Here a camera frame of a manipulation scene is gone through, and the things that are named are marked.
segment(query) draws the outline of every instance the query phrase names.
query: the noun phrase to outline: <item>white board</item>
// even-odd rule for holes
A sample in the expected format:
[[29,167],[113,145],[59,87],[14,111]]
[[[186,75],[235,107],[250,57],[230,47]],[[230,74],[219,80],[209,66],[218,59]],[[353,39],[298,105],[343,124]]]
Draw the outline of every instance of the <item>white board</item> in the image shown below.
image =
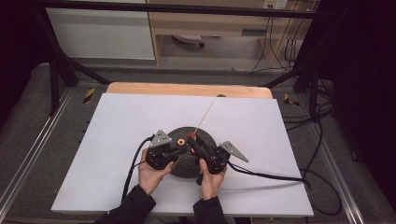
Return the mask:
[[[212,102],[201,128],[217,145],[231,141],[249,159],[231,157],[232,163],[256,173],[301,177],[276,100],[106,93],[51,210],[88,214],[118,207],[140,143],[160,129],[196,127]],[[137,169],[130,189],[136,184]],[[152,194],[157,205],[151,214],[190,215],[199,191],[195,179],[167,175]],[[313,216],[303,183],[244,175],[230,167],[219,198],[226,216]]]

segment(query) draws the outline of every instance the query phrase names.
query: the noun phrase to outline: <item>gray carpet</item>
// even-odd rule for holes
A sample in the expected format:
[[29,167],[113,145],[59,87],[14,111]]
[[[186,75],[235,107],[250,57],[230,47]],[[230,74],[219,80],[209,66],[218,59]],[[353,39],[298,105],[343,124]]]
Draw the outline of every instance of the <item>gray carpet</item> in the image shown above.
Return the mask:
[[[160,83],[194,83],[257,86],[279,76],[273,74],[248,75],[242,72],[224,71],[183,71],[136,69],[98,69],[103,77],[117,81],[160,82]],[[281,87],[273,89],[274,97],[279,102],[283,116],[301,116],[304,111],[300,106],[285,105],[283,94],[288,92],[290,99],[297,100],[288,86],[293,80],[288,80]],[[78,150],[78,142],[82,140],[88,127],[87,121],[92,117],[94,109],[106,87],[96,89],[89,104],[82,103],[89,87],[78,87],[53,130],[49,141],[43,148],[31,173],[25,181],[20,193],[7,213],[7,218],[27,217],[62,220],[94,220],[97,216],[65,216],[50,211],[56,197],[54,192],[62,185],[67,170]],[[38,136],[50,111],[49,74],[45,68],[37,68],[21,101],[11,112],[6,124],[0,132],[0,192],[4,192],[7,183],[17,172],[19,164]],[[364,164],[351,159],[349,146],[338,126],[337,119],[323,119],[323,132],[332,150],[346,182],[358,204],[366,222],[396,223],[396,215],[387,200],[375,184]],[[291,146],[299,167],[304,168],[316,147],[316,141],[309,125],[289,132]],[[312,165],[312,170],[330,180],[320,154]],[[309,196],[317,207],[334,211],[337,200],[332,191],[322,181],[308,175],[312,183],[313,194]],[[314,211],[315,216],[309,218],[310,223],[348,223],[345,212],[330,217]],[[264,223],[268,218],[255,218],[255,223]],[[279,222],[304,222],[301,219],[280,219]]]

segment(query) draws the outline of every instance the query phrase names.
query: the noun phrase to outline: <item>circular black disc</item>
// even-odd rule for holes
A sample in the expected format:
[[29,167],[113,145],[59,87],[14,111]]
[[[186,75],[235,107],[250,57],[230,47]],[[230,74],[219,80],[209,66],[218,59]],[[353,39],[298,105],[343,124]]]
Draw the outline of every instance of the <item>circular black disc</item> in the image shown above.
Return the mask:
[[[193,127],[183,127],[170,132],[168,135],[172,138],[171,147],[175,147],[179,139],[186,142],[188,134],[193,133],[195,129]],[[198,129],[196,133],[208,146],[216,146],[215,140],[207,132]],[[196,178],[199,176],[199,171],[198,160],[188,151],[180,155],[171,174],[181,178]]]

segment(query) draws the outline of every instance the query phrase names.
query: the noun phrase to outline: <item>person's left hand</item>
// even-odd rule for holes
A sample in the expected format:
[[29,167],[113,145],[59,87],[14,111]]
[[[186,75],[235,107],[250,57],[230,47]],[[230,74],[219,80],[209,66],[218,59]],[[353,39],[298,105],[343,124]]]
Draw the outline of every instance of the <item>person's left hand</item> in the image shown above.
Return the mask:
[[[142,158],[140,161],[145,161],[146,156],[148,154],[147,149],[143,149]],[[146,162],[143,162],[138,165],[139,170],[139,178],[138,183],[140,188],[142,188],[147,195],[151,195],[151,193],[160,185],[163,177],[169,173],[171,173],[174,162],[171,161],[163,170],[156,170],[149,166]]]

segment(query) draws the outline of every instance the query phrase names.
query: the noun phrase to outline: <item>person's right hand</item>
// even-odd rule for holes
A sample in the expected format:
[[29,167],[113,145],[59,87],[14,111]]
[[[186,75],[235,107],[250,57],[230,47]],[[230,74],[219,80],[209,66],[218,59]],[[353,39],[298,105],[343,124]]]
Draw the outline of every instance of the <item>person's right hand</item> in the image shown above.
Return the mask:
[[224,179],[227,167],[224,167],[224,170],[222,172],[216,175],[212,175],[209,173],[209,170],[207,169],[207,164],[205,160],[200,159],[199,165],[201,167],[201,172],[204,175],[202,179],[202,185],[201,185],[202,192],[200,197],[204,200],[209,200],[211,198],[218,196],[218,191]]

